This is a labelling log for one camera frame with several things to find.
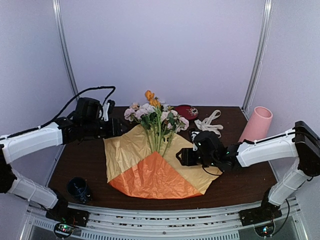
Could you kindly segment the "grey printed ribbon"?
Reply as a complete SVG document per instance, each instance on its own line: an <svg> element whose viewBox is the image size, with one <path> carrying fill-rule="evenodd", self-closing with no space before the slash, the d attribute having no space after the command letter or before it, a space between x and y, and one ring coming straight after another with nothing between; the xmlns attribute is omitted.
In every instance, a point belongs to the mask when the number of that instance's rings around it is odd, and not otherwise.
<svg viewBox="0 0 320 240"><path fill-rule="evenodd" d="M214 110L209 117L206 117L204 120L195 120L195 126L201 131L213 132L217 135L218 138L221 138L221 130L224 129L224 126L221 124L212 124L214 120L221 116L220 110Z"/></svg>

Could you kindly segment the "orange flower bouquet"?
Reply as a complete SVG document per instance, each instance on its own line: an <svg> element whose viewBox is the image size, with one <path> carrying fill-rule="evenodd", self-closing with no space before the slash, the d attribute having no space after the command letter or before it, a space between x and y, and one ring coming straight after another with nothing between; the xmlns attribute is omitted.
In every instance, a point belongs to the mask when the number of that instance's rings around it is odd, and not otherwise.
<svg viewBox="0 0 320 240"><path fill-rule="evenodd" d="M174 107L161 103L154 92L147 90L144 96L147 102L142 105L133 103L125 110L124 119L140 124L144 128L150 150L164 157L174 135L187 130L189 121Z"/></svg>

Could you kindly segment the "orange yellow wrapping paper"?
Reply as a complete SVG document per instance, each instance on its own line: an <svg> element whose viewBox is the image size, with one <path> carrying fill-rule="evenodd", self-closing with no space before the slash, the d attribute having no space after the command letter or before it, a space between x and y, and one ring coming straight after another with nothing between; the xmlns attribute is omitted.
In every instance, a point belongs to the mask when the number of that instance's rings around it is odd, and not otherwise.
<svg viewBox="0 0 320 240"><path fill-rule="evenodd" d="M122 136L104 139L106 176L121 193L143 199L185 199L202 196L222 172L217 167L182 166L176 158L192 144L174 134L164 156L151 152L147 135L137 125Z"/></svg>

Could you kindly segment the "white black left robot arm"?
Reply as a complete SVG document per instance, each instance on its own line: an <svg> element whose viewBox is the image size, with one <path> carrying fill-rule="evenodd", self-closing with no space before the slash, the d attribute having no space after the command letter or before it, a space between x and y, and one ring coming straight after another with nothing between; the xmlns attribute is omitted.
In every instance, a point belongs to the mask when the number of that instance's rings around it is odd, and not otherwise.
<svg viewBox="0 0 320 240"><path fill-rule="evenodd" d="M31 153L74 141L108 139L121 136L126 127L118 118L110 117L115 106L113 100L81 97L75 110L67 117L56 117L47 125L38 126L23 133L3 135L0 138L0 191L10 193L27 201L35 202L52 213L61 222L72 218L66 207L52 189L26 178L14 170L11 164Z"/></svg>

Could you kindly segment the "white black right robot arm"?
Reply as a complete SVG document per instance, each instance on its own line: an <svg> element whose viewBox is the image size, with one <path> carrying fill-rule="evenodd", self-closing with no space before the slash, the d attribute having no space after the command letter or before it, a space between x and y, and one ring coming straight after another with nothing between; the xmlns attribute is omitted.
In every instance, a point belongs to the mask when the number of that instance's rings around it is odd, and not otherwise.
<svg viewBox="0 0 320 240"><path fill-rule="evenodd" d="M182 148L176 158L183 166L216 167L229 172L238 167L247 168L271 160L295 158L294 164L282 181L272 186L256 210L259 220L268 220L284 201L304 182L320 174L320 137L304 122L278 135L243 140L225 147L211 131L192 131L193 147Z"/></svg>

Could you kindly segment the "pink cylindrical vase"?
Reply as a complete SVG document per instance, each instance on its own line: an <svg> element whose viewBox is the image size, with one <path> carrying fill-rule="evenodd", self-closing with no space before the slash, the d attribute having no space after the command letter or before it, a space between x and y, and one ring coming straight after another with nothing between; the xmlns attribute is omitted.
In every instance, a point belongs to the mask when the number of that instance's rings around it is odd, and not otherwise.
<svg viewBox="0 0 320 240"><path fill-rule="evenodd" d="M238 141L266 138L272 119L273 113L269 109L263 106L255 107Z"/></svg>

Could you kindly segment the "dark blue cup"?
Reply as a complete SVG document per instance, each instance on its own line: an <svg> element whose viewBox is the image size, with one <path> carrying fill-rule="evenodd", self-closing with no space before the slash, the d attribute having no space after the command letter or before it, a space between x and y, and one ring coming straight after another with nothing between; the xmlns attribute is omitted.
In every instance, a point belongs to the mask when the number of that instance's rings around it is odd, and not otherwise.
<svg viewBox="0 0 320 240"><path fill-rule="evenodd" d="M87 204L93 199L92 191L86 180L82 177L73 177L66 185L66 191L71 197L81 204Z"/></svg>

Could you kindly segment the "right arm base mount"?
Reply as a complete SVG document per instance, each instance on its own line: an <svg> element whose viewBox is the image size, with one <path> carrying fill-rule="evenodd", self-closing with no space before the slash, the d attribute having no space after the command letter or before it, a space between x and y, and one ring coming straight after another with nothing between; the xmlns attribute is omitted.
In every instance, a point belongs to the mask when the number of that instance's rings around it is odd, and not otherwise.
<svg viewBox="0 0 320 240"><path fill-rule="evenodd" d="M239 218L243 227L253 225L255 233L262 238L271 237L276 231L274 220L282 216L279 209L255 207L241 210Z"/></svg>

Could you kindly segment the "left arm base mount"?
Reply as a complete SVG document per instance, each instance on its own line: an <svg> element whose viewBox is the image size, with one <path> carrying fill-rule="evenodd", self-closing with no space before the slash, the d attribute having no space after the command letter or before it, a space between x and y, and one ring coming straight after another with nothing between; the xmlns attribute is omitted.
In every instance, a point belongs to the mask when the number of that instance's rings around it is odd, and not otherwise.
<svg viewBox="0 0 320 240"><path fill-rule="evenodd" d="M53 233L59 239L69 238L78 227L86 227L90 213L85 210L68 207L65 199L58 199L53 208L41 207L46 211L46 217L57 221L53 227Z"/></svg>

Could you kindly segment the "left aluminium frame post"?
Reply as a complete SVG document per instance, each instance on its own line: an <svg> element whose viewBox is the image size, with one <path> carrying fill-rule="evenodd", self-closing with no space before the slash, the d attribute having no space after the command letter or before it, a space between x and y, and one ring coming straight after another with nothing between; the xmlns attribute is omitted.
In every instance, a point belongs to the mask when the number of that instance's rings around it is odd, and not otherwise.
<svg viewBox="0 0 320 240"><path fill-rule="evenodd" d="M58 30L59 41L60 41L60 46L62 50L62 57L63 57L64 65L66 68L67 77L70 83L71 91L75 96L76 94L79 93L79 91L77 88L77 84L76 84L76 80L75 80L75 76L74 76L74 72L73 72L73 68L70 60L70 55L68 51L62 12L61 12L61 3L59 0L52 0L52 6L53 6L53 13L54 13L54 18L55 18L55 22Z"/></svg>

